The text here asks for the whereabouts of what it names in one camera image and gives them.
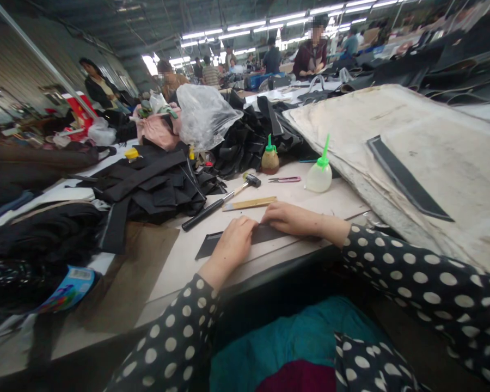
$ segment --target brown liquid bottle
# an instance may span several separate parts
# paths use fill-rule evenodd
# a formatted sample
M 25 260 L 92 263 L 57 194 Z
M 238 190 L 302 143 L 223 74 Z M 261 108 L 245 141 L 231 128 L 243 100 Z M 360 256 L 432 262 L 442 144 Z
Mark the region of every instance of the brown liquid bottle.
M 265 174 L 276 174 L 279 170 L 279 158 L 276 146 L 271 144 L 271 135 L 268 136 L 268 146 L 261 157 L 261 171 Z

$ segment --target teal cloth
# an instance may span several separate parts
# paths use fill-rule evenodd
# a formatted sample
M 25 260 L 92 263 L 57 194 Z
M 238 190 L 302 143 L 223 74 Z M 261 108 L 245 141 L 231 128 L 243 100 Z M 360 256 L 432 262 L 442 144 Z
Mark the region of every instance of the teal cloth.
M 211 392 L 254 391 L 265 378 L 294 360 L 334 367 L 334 332 L 374 344 L 388 343 L 347 298 L 329 297 L 295 316 L 281 317 L 252 331 L 218 352 L 211 362 Z

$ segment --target green nozzle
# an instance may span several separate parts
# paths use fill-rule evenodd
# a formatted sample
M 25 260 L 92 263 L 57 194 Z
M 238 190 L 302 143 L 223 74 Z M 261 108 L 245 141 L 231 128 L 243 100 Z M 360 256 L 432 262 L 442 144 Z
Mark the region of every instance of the green nozzle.
M 273 146 L 272 143 L 271 143 L 271 134 L 268 135 L 268 146 L 265 147 L 265 151 L 267 152 L 271 152 L 271 151 L 275 151 L 276 154 L 278 153 L 278 150 L 276 150 L 276 146 Z
M 321 168 L 322 172 L 325 170 L 325 167 L 328 166 L 327 151 L 328 151 L 329 141 L 330 141 L 330 133 L 327 135 L 327 141 L 325 142 L 325 149 L 323 150 L 323 155 L 316 162 L 316 164 Z

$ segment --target polka dot shirt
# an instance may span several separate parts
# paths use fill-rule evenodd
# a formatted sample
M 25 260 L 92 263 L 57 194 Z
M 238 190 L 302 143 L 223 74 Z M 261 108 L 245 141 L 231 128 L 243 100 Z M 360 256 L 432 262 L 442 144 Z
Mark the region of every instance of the polka dot shirt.
M 377 231 L 352 225 L 344 267 L 447 342 L 449 356 L 490 383 L 490 274 Z M 150 328 L 109 391 L 188 389 L 203 357 L 218 298 L 198 275 Z M 337 391 L 428 390 L 393 347 L 335 334 Z

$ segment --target glue bottle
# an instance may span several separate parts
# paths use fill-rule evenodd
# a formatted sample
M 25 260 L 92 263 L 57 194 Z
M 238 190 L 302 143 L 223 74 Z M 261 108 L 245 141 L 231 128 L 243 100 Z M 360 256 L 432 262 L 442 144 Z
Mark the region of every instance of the glue bottle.
M 324 192 L 332 183 L 332 170 L 328 164 L 327 151 L 330 134 L 327 135 L 323 156 L 310 168 L 306 188 L 313 192 Z
M 278 150 L 271 144 L 271 135 L 268 136 L 268 146 L 261 157 L 261 171 L 265 174 L 276 174 L 279 170 Z

